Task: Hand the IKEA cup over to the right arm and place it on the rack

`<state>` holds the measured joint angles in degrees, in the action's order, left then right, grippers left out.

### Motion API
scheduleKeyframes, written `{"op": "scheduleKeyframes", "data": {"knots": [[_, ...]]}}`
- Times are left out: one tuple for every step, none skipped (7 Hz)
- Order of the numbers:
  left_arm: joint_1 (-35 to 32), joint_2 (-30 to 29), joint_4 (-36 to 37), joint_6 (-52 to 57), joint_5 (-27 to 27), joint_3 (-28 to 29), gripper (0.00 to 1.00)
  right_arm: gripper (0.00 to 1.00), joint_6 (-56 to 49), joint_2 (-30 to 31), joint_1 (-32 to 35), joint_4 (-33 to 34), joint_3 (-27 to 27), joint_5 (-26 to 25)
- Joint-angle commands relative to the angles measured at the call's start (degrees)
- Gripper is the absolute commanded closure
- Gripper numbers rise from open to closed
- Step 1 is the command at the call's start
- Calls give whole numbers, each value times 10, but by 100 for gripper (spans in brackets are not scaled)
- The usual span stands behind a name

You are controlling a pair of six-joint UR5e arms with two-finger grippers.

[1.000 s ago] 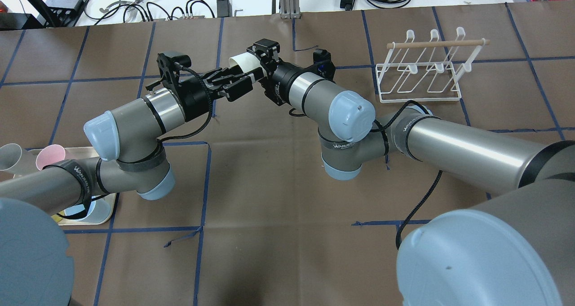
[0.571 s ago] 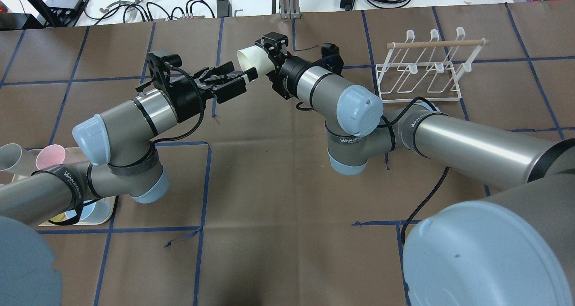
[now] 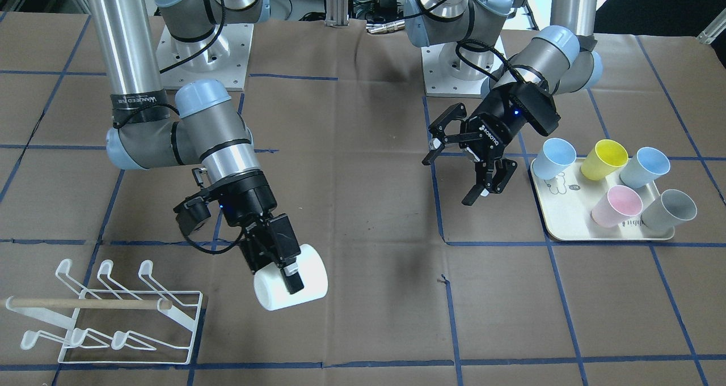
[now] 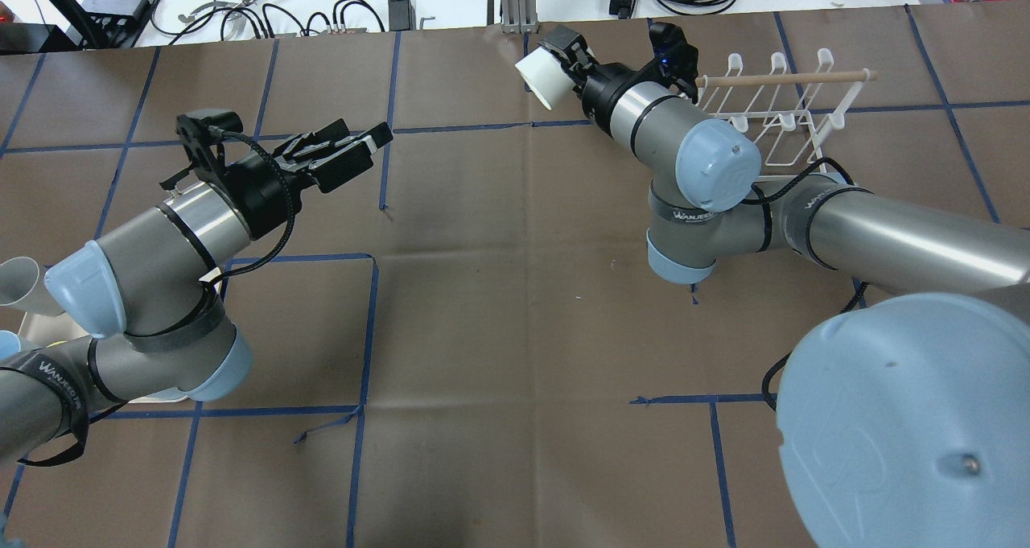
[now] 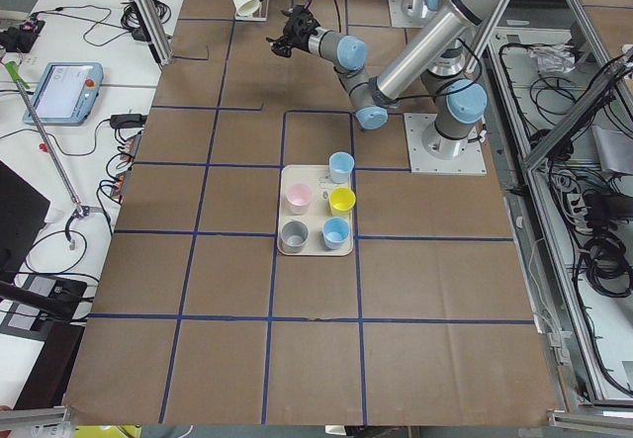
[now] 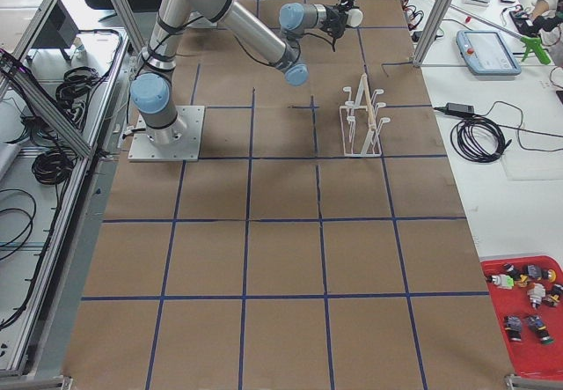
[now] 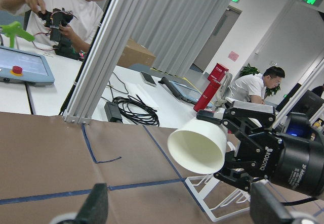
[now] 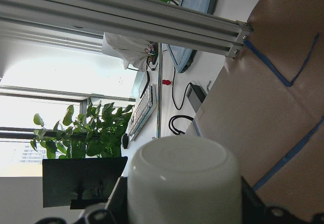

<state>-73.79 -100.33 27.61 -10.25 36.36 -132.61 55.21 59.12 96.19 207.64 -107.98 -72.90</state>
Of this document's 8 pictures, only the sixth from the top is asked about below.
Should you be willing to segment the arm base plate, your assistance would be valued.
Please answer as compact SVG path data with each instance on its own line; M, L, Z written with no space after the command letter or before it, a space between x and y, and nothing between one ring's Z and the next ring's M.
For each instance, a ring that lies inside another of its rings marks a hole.
M197 161L205 106L176 106L177 119L166 129L148 127L140 114L128 159L133 162Z

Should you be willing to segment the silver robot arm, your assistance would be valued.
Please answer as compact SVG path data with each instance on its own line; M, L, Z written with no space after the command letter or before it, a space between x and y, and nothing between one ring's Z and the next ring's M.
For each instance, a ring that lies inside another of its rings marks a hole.
M227 28L246 53L256 51L262 57L260 64L279 70L290 85L299 86L309 77L301 56L302 37L318 29L333 45L362 19L355 0L338 0L334 5L284 4L279 14L281 31L274 33L237 0L162 0L129 88L149 142L164 147L177 143L188 131L172 100L172 75L183 33L198 21Z

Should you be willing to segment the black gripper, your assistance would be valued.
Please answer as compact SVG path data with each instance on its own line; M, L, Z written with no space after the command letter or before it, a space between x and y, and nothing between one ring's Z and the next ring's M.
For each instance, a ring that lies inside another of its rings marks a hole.
M325 5L323 31L333 39L340 39L347 28L348 12L354 9L355 0L338 0L335 5Z

